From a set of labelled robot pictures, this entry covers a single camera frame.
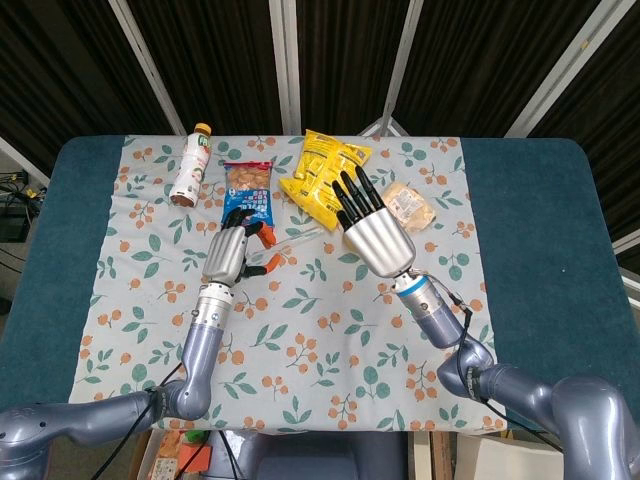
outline green object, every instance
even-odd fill
[[[200,444],[204,443],[206,439],[206,433],[202,430],[189,430],[188,432],[185,432],[184,436],[189,443]]]

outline gray robot arm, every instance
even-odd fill
[[[182,353],[186,379],[99,402],[33,404],[0,412],[0,480],[46,478],[51,441],[61,435],[93,446],[124,437],[132,426],[141,432],[167,416],[195,420],[206,413],[231,287],[241,277],[266,273],[244,262],[247,237],[262,226],[241,226],[252,213],[232,211],[211,243],[203,272],[209,283],[200,290]]]
[[[557,435],[565,480],[631,480],[640,471],[640,436],[622,394],[599,377],[570,376],[547,385],[514,366],[494,364],[443,301],[437,280],[412,269],[413,243],[364,170],[357,167],[356,174],[370,204],[345,172],[341,178],[353,200],[333,183],[345,237],[373,273],[395,280],[393,291],[435,347],[457,346],[464,336],[459,355],[438,368],[442,385],[460,397],[495,400]]]

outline plastic bottle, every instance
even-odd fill
[[[182,162],[173,188],[169,192],[171,201],[182,207],[195,207],[198,203],[200,184],[211,154],[211,127],[196,123],[193,133],[187,137],[182,153]]]

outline metal frame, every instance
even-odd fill
[[[269,0],[283,135],[300,135],[300,73],[295,0]]]
[[[613,253],[618,255],[619,253],[629,250],[636,245],[640,245],[640,228],[613,242]]]
[[[636,0],[604,0],[540,84],[505,137],[527,137]]]
[[[118,23],[127,37],[129,45],[131,45],[131,49],[138,59],[138,63],[140,64],[142,71],[147,77],[147,81],[160,104],[160,108],[162,108],[162,111],[167,117],[167,121],[169,122],[169,125],[171,125],[173,133],[175,135],[186,135],[187,131],[185,130],[182,120],[180,120],[180,116],[171,101],[169,92],[164,86],[162,77],[160,77],[160,73],[158,72],[156,64],[151,57],[151,53],[147,48],[147,44],[145,43],[144,37],[138,28],[138,24],[133,17],[133,13],[129,8],[127,0],[109,0],[109,5],[118,19]]]
[[[38,167],[31,163],[27,158],[17,151],[9,142],[0,137],[0,152],[4,153],[11,160],[24,168],[29,175],[38,180],[45,187],[49,186],[50,178],[45,175]]]
[[[369,125],[367,128],[365,128],[363,131],[361,131],[358,136],[359,137],[371,137],[373,135],[381,135],[382,132],[382,117],[380,117],[378,120],[376,120],[375,122],[373,122],[371,125]],[[409,134],[407,133],[407,131],[402,128],[402,125],[400,125],[397,120],[393,117],[390,117],[389,122],[387,124],[387,137],[408,137]]]
[[[407,16],[404,19],[404,27],[402,28],[402,36],[400,37],[400,44],[398,45],[398,52],[396,53],[396,61],[393,65],[393,73],[391,74],[389,89],[387,90],[387,98],[384,102],[384,110],[382,112],[380,135],[383,137],[387,134],[391,115],[396,108],[396,101],[398,100],[402,79],[407,68],[407,61],[409,60],[409,53],[411,53],[413,37],[418,27],[418,20],[420,20],[423,3],[424,0],[410,0],[409,2]]]
[[[627,293],[631,307],[640,310],[640,275],[625,270],[624,268],[620,268],[619,270],[622,276],[622,285]]]

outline plastic wrapper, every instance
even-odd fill
[[[245,224],[261,220],[273,235],[271,214],[271,162],[225,163],[227,192],[224,197],[224,218],[234,208],[252,208],[255,213]]]
[[[436,212],[413,188],[394,182],[382,194],[382,200],[409,233],[424,230],[436,217]]]
[[[342,185],[340,172],[355,178],[356,166],[362,166],[371,155],[371,148],[349,145],[339,140],[307,130],[296,178],[281,178],[280,186],[296,204],[329,230],[336,228],[336,212],[342,207],[331,183]]]

